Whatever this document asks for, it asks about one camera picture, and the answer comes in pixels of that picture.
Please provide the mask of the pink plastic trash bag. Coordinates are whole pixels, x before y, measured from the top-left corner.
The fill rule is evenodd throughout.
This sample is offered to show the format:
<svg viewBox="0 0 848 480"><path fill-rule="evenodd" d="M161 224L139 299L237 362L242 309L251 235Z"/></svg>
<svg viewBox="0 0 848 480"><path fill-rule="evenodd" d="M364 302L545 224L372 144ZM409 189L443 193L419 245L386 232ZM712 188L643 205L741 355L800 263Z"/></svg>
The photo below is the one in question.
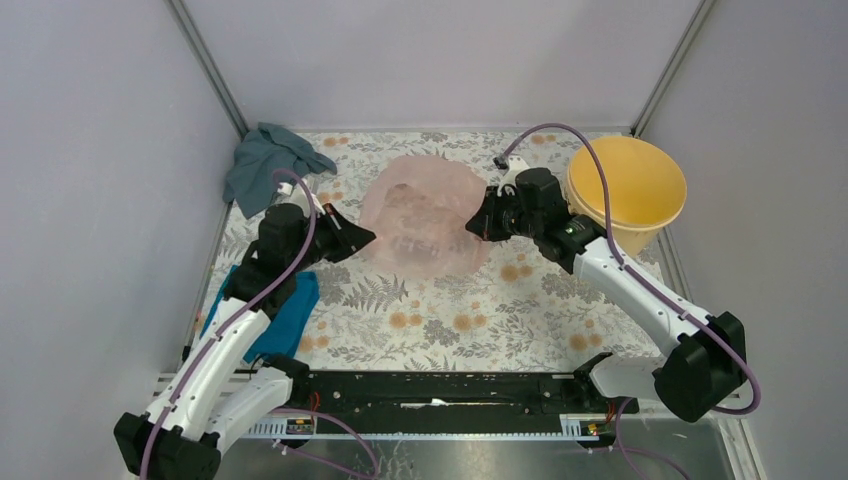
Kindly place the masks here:
<svg viewBox="0 0 848 480"><path fill-rule="evenodd" d="M358 224L376 239L363 250L377 269L404 278L476 273L490 246L466 230L487 181L437 155L391 160L369 185Z"/></svg>

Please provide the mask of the yellow trash bin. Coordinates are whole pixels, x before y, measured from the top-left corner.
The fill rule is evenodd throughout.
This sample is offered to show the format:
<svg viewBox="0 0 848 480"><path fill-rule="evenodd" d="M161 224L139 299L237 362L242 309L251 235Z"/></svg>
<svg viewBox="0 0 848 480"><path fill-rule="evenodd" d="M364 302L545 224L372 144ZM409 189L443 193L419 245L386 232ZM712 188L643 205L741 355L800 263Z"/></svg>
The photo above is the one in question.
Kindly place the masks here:
<svg viewBox="0 0 848 480"><path fill-rule="evenodd" d="M607 180L614 240L635 257L683 210L685 176L669 155L640 139L605 136L591 145ZM571 159L563 189L573 212L605 224L602 184L587 148Z"/></svg>

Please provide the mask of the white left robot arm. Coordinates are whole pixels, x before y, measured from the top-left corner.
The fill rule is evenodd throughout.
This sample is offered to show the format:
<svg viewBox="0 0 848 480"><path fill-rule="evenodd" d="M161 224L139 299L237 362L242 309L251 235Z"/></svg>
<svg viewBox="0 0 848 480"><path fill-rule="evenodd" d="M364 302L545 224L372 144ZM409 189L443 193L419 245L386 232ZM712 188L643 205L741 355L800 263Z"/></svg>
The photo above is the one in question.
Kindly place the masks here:
<svg viewBox="0 0 848 480"><path fill-rule="evenodd" d="M278 323L296 274L348 259L375 238L330 204L314 213L295 204L267 209L197 349L144 413L117 421L113 433L128 471L142 479L211 479L262 417L277 407L304 407L309 368L282 353L226 399L220 395L253 343Z"/></svg>

